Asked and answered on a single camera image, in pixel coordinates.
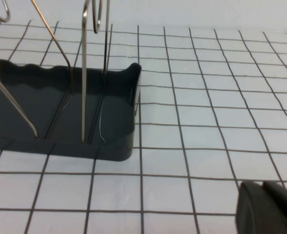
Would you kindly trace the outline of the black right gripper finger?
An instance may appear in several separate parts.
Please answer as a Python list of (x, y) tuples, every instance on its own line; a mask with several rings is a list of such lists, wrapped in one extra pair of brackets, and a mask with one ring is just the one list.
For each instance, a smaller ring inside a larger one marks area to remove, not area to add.
[(287, 189), (272, 182), (243, 182), (235, 215), (239, 234), (287, 234)]

